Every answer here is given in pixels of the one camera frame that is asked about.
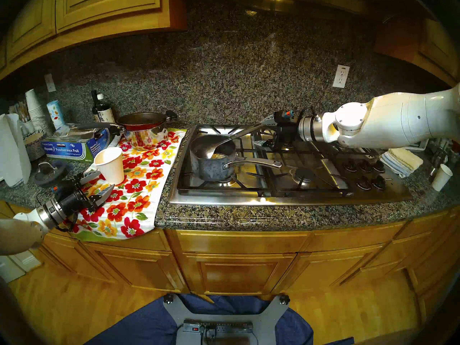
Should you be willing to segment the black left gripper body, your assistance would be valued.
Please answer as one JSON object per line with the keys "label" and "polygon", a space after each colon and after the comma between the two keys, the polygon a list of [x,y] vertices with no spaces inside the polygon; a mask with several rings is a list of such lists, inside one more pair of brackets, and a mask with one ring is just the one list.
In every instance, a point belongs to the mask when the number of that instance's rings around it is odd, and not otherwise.
{"label": "black left gripper body", "polygon": [[60,182],[54,186],[54,209],[65,218],[83,209],[94,212],[95,203],[83,192],[80,182]]}

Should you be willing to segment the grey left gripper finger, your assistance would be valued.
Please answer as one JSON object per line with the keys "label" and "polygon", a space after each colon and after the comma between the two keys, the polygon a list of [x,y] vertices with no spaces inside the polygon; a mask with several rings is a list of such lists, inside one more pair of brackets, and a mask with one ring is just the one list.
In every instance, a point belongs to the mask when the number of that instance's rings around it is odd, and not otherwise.
{"label": "grey left gripper finger", "polygon": [[101,172],[99,170],[90,170],[87,172],[80,172],[77,174],[77,180],[81,186],[86,185],[87,183],[98,179]]}
{"label": "grey left gripper finger", "polygon": [[112,184],[110,186],[107,186],[103,189],[101,189],[98,193],[95,193],[93,195],[90,195],[88,197],[89,204],[88,204],[88,211],[89,212],[94,212],[98,210],[103,204],[105,204],[106,200],[110,197],[112,194],[112,191],[114,189],[115,185]]}

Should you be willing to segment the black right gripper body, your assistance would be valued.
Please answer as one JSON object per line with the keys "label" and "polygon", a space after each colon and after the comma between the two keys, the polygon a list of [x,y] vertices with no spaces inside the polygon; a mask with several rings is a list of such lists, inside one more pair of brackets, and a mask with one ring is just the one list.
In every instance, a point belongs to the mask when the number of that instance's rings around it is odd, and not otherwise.
{"label": "black right gripper body", "polygon": [[274,148],[293,148],[293,143],[298,134],[298,117],[295,114],[274,114],[274,121]]}

